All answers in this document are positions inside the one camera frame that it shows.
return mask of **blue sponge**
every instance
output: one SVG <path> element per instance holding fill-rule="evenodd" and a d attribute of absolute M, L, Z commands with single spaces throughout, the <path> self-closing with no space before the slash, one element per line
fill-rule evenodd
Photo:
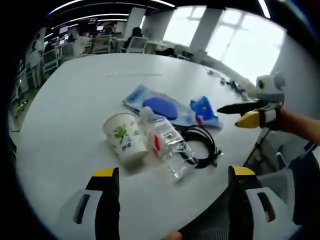
<path fill-rule="evenodd" d="M 143 107 L 149 107 L 155 114 L 166 117 L 168 120 L 175 120 L 178 117 L 176 106 L 161 97 L 152 97 L 143 101 Z"/>

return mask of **computer monitor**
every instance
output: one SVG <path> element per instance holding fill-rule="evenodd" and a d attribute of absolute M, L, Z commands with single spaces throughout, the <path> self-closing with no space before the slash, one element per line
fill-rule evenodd
<path fill-rule="evenodd" d="M 65 32 L 68 32 L 68 26 L 63 26 L 63 27 L 61 27 L 60 30 L 59 30 L 59 34 L 63 34 L 63 33 L 65 33 Z"/>

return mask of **ceiling light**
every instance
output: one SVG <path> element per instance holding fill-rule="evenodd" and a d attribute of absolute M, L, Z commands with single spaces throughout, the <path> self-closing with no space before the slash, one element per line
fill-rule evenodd
<path fill-rule="evenodd" d="M 98 22 L 105 22 L 105 21 L 128 21 L 127 19 L 99 19 Z"/>
<path fill-rule="evenodd" d="M 81 20 L 81 19 L 88 19 L 88 18 L 100 17 L 100 16 L 129 16 L 129 14 L 124 14 L 124 13 L 97 14 L 97 15 L 79 17 L 79 18 L 70 20 L 69 22 L 74 22 L 74 21 Z"/>
<path fill-rule="evenodd" d="M 49 16 L 50 14 L 52 14 L 53 12 L 59 10 L 59 9 L 62 9 L 62 8 L 66 7 L 66 6 L 70 5 L 70 4 L 74 4 L 74 3 L 77 3 L 77 2 L 80 2 L 80 1 L 83 1 L 83 0 L 74 0 L 74 1 L 70 1 L 70 2 L 68 2 L 68 3 L 66 3 L 66 4 L 63 4 L 63 5 L 61 5 L 61 6 L 58 6 L 56 9 L 53 9 L 51 12 L 49 12 L 49 13 L 48 13 L 48 16 Z"/>
<path fill-rule="evenodd" d="M 79 24 L 78 23 L 77 24 L 73 24 L 73 25 L 69 26 L 69 28 L 75 27 L 77 25 L 79 25 Z"/>
<path fill-rule="evenodd" d="M 164 4 L 164 5 L 167 5 L 167 6 L 172 7 L 172 8 L 176 7 L 175 5 L 173 5 L 171 3 L 168 3 L 168 2 L 165 2 L 165 1 L 161 1 L 161 0 L 150 0 L 150 1 L 157 2 L 157 3 L 160 3 L 160 4 Z"/>
<path fill-rule="evenodd" d="M 77 20 L 81 20 L 81 19 L 88 19 L 88 18 L 94 18 L 94 17 L 100 17 L 100 16 L 129 16 L 129 14 L 124 14 L 124 13 L 106 13 L 106 14 L 98 14 L 98 15 L 91 15 L 91 16 L 83 16 L 83 17 L 80 17 L 80 18 L 76 18 L 76 19 L 73 19 L 73 20 L 70 20 L 70 21 L 66 21 L 64 23 L 61 23 L 57 26 L 54 26 L 51 28 L 51 30 L 63 25 L 63 24 L 66 24 L 66 23 L 69 23 L 69 22 L 74 22 L 74 21 L 77 21 Z"/>
<path fill-rule="evenodd" d="M 269 14 L 267 5 L 265 3 L 265 0 L 258 0 L 258 1 L 259 1 L 259 4 L 260 4 L 261 8 L 262 8 L 264 16 L 269 19 L 270 18 L 270 14 Z"/>
<path fill-rule="evenodd" d="M 54 34 L 54 33 L 50 33 L 49 35 L 45 36 L 44 38 L 50 37 L 52 34 Z"/>
<path fill-rule="evenodd" d="M 84 7 L 94 6 L 94 5 L 101 5 L 101 4 L 113 4 L 113 2 L 98 2 L 98 3 L 92 3 L 92 4 L 84 5 Z"/>
<path fill-rule="evenodd" d="M 116 1 L 115 4 L 127 4 L 127 5 L 135 5 L 135 6 L 139 6 L 139 7 L 147 7 L 150 9 L 155 9 L 155 10 L 159 10 L 159 8 L 155 8 L 153 6 L 145 6 L 142 4 L 137 4 L 137 3 L 132 3 L 132 2 L 121 2 L 121 1 Z"/>

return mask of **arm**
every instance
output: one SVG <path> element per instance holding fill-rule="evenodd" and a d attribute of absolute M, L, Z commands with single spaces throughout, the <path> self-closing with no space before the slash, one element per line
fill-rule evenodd
<path fill-rule="evenodd" d="M 94 37 L 91 39 L 91 42 L 93 43 L 103 43 L 107 41 L 107 39 L 103 38 L 103 37 Z"/>
<path fill-rule="evenodd" d="M 130 36 L 130 37 L 128 38 L 128 40 L 125 41 L 125 43 L 123 44 L 122 48 L 127 49 L 127 48 L 129 47 L 129 44 L 130 44 L 131 39 L 132 39 L 132 36 Z"/>
<path fill-rule="evenodd" d="M 284 107 L 280 109 L 280 118 L 279 130 L 320 145 L 320 120 L 291 112 Z"/>

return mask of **hand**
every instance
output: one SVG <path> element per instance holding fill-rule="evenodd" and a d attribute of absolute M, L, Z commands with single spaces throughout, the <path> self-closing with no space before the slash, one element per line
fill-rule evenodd
<path fill-rule="evenodd" d="M 178 231 L 169 233 L 164 240 L 182 240 L 182 235 Z"/>

